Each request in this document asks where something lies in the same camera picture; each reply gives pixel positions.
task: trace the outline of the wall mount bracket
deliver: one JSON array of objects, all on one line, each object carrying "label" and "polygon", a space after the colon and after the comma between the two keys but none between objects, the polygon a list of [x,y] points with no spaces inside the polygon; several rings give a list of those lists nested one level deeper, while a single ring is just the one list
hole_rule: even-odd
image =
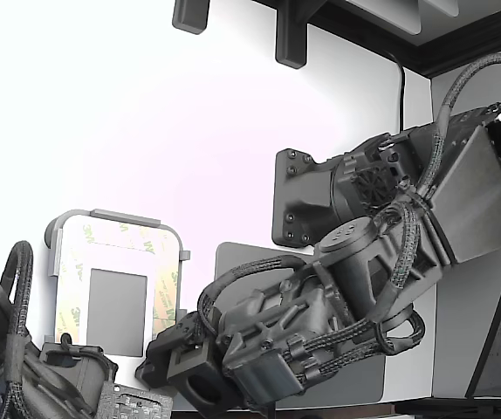
[{"label": "wall mount bracket", "polygon": [[[307,25],[328,0],[278,0],[276,61],[291,68],[306,64]],[[209,0],[175,0],[173,26],[196,35],[208,25]]]},{"label": "wall mount bracket", "polygon": [[199,35],[208,26],[209,0],[175,0],[173,26]]},{"label": "wall mount bracket", "polygon": [[276,61],[291,68],[306,64],[307,25],[327,0],[280,0],[276,28]]}]

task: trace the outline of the bolt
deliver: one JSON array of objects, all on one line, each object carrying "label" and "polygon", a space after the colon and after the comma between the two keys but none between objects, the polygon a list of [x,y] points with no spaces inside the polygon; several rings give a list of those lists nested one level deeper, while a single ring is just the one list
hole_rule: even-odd
[{"label": "bolt", "polygon": [[280,292],[288,292],[293,287],[292,282],[289,279],[283,280],[279,285]]},{"label": "bolt", "polygon": [[262,345],[260,346],[264,351],[267,351],[268,349],[271,349],[272,347],[272,341],[269,339],[266,339],[262,342]]},{"label": "bolt", "polygon": [[349,224],[347,226],[347,231],[344,233],[346,236],[349,236],[350,234],[353,233],[353,231],[355,230],[355,224]]}]

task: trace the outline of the white wall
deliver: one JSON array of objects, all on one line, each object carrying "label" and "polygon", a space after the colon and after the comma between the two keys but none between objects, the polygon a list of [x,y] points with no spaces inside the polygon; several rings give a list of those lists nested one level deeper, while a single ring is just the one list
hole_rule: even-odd
[{"label": "white wall", "polygon": [[[160,218],[192,260],[182,306],[224,241],[270,246],[275,154],[323,161],[397,129],[395,65],[317,28],[308,65],[274,60],[275,12],[212,0],[200,36],[174,0],[0,2],[0,274],[35,251],[30,328],[51,333],[46,225],[69,209]],[[408,72],[406,125],[431,121],[429,81]]]},{"label": "white wall", "polygon": [[[441,74],[431,80],[433,114],[435,118],[444,96],[467,65]],[[466,112],[477,107],[489,106],[501,100],[501,65],[490,65],[477,73],[458,96],[453,114]]]}]

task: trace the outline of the black trim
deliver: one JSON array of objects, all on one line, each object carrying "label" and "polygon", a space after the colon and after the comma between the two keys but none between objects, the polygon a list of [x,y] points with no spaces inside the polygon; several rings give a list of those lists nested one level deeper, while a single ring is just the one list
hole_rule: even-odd
[{"label": "black trim", "polygon": [[[278,13],[276,57],[293,68],[306,63],[306,22],[382,57],[389,58],[390,52],[405,67],[430,79],[501,51],[501,11],[416,46],[353,13],[354,6],[343,0],[253,1],[282,10],[284,19]],[[289,6],[296,12],[289,13]],[[206,28],[208,13],[209,0],[175,0],[174,26],[200,33]]]},{"label": "black trim", "polygon": [[397,402],[395,413],[424,419],[501,419],[501,399],[419,399]]},{"label": "black trim", "polygon": [[484,347],[479,355],[479,360],[477,361],[476,368],[474,369],[474,374],[471,376],[470,385],[466,390],[466,397],[472,397],[476,392],[477,384],[479,383],[479,379],[481,378],[481,374],[484,371],[485,362],[487,362],[487,358],[489,357],[489,352],[493,346],[493,341],[495,340],[495,336],[497,335],[498,327],[501,324],[501,296],[498,300],[497,309],[495,310],[495,314],[493,316],[493,321],[491,322],[491,326],[489,327],[489,332],[487,333],[487,338],[485,339]]}]

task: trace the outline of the black cable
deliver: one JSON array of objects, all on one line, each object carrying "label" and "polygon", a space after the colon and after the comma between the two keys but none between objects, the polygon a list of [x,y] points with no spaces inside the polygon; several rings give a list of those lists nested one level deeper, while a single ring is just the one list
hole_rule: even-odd
[{"label": "black cable", "polygon": [[291,255],[282,255],[274,258],[249,262],[248,264],[242,264],[225,272],[216,281],[206,286],[200,294],[200,297],[198,297],[197,311],[200,321],[196,324],[196,334],[202,336],[201,325],[204,325],[209,334],[213,337],[217,336],[216,329],[208,320],[208,314],[222,291],[235,281],[255,273],[272,271],[275,269],[291,268],[294,271],[297,271],[305,265],[305,261],[301,258]]},{"label": "black cable", "polygon": [[386,54],[398,65],[400,70],[400,108],[398,111],[398,119],[400,121],[400,132],[404,130],[404,93],[406,91],[406,71],[401,62],[392,52],[386,51]]},{"label": "black cable", "polygon": [[33,249],[25,241],[14,245],[4,267],[3,277],[17,279],[14,309],[10,316],[10,326],[6,339],[4,376],[6,392],[0,419],[10,418],[15,412],[22,419],[33,419],[25,404],[22,388],[22,369],[24,366],[25,345],[27,343],[27,310],[30,302],[31,277],[33,272]]},{"label": "black cable", "polygon": [[452,87],[444,97],[443,104],[435,121],[435,132],[433,133],[433,148],[429,164],[425,168],[419,182],[417,183],[417,194],[421,197],[427,196],[443,159],[444,141],[449,129],[452,108],[456,104],[458,96],[466,83],[478,72],[489,65],[501,64],[501,54],[490,54],[482,57],[468,65],[458,76]]}]

